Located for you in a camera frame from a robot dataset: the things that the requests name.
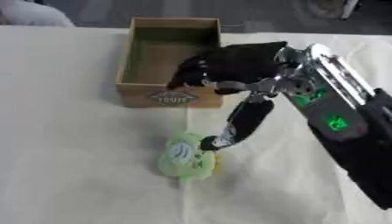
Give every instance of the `green led display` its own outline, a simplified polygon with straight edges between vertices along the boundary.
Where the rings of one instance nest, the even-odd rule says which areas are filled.
[[[294,101],[298,106],[304,106],[308,103],[314,102],[319,98],[323,98],[324,96],[326,96],[326,92],[317,91],[316,93],[312,94],[296,95],[294,96]]]
[[[345,119],[339,115],[331,115],[325,121],[326,124],[334,131],[342,130],[348,126]]]

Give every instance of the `wooden crate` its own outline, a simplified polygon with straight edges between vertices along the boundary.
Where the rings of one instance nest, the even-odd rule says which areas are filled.
[[[167,82],[185,59],[220,45],[220,24],[214,18],[132,19],[116,86],[127,107],[218,108],[221,96],[212,87],[169,91]]]

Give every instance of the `robotic arm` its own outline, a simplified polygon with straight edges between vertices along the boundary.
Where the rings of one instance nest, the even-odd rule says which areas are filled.
[[[210,83],[217,94],[249,95],[221,135],[202,140],[202,150],[245,140],[272,111],[271,99],[283,94],[361,190],[379,207],[392,207],[392,98],[327,47],[297,50],[275,42],[215,49],[185,61],[168,87]]]

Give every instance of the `white table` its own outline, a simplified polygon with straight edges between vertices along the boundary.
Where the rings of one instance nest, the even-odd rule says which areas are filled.
[[[165,139],[220,133],[222,109],[123,108],[117,61],[127,30],[0,28],[0,223],[392,223],[335,169],[284,99],[213,178],[179,185],[155,167]],[[392,38],[224,34],[224,44],[312,42],[392,93]]]

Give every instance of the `green plush toy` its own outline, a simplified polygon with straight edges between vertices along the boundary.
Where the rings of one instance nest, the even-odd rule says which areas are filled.
[[[181,181],[211,176],[219,158],[211,151],[199,149],[201,139],[201,136],[191,133],[181,133],[170,138],[158,161],[162,173]]]

